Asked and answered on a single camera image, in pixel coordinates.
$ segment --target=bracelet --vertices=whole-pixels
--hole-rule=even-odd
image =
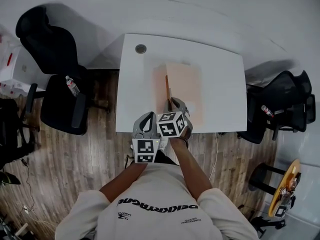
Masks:
[[[178,139],[180,139],[180,140],[183,140],[184,141],[184,143],[185,143],[185,145],[186,145],[186,148],[188,149],[189,148],[189,142],[188,142],[188,140],[185,138],[185,137],[178,137]]]

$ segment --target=sweatshirt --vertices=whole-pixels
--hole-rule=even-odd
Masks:
[[[112,203],[97,190],[80,193],[55,240],[257,240],[253,226],[219,189],[195,200],[182,171],[150,163]]]

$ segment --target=black office chair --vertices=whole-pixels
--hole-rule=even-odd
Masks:
[[[27,96],[26,112],[31,113],[34,99],[42,98],[40,118],[57,130],[83,135],[87,131],[88,108],[108,108],[93,103],[94,79],[91,70],[78,64],[77,47],[69,31],[49,25],[46,7],[25,12],[17,22],[16,36],[32,55],[41,71],[52,74],[45,91],[33,83]],[[74,97],[66,84],[70,76],[80,93]]]
[[[5,164],[27,156],[34,150],[35,139],[30,131],[27,143],[23,127],[35,128],[23,123],[26,109],[18,116],[19,108],[13,99],[0,98],[0,170]],[[21,147],[18,147],[18,131],[21,136]]]
[[[247,88],[247,131],[239,131],[238,136],[255,144],[261,143],[266,128],[273,130],[275,141],[278,131],[304,132],[308,123],[315,120],[315,96],[305,71],[293,76],[283,71],[266,87],[249,85]],[[268,116],[262,111],[265,105],[273,113]]]

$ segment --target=sleeve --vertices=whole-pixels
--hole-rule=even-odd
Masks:
[[[70,213],[58,225],[55,240],[80,240],[98,225],[99,214],[110,202],[98,190],[80,193]]]
[[[204,191],[197,203],[221,233],[233,240],[258,240],[258,234],[231,200],[218,188]]]

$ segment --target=bottle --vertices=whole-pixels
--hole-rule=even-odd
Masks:
[[[68,75],[65,77],[66,79],[66,85],[69,87],[71,93],[73,94],[74,97],[77,97],[78,94],[80,93],[76,83],[72,78],[70,78]]]
[[[274,117],[274,114],[272,114],[271,110],[267,108],[265,105],[262,105],[261,109],[264,113],[266,113],[269,117]]]

